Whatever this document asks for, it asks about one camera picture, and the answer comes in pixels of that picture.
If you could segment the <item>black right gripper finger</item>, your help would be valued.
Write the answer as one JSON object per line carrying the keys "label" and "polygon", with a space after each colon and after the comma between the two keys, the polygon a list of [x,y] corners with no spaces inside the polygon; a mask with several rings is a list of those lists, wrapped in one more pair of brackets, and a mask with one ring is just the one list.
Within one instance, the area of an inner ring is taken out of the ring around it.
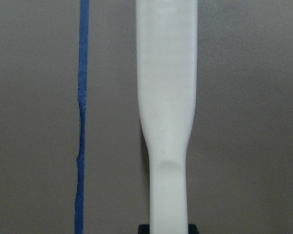
{"label": "black right gripper finger", "polygon": [[[150,234],[149,224],[140,224],[138,226],[137,234]],[[199,231],[195,224],[188,224],[188,234],[199,234]]]}

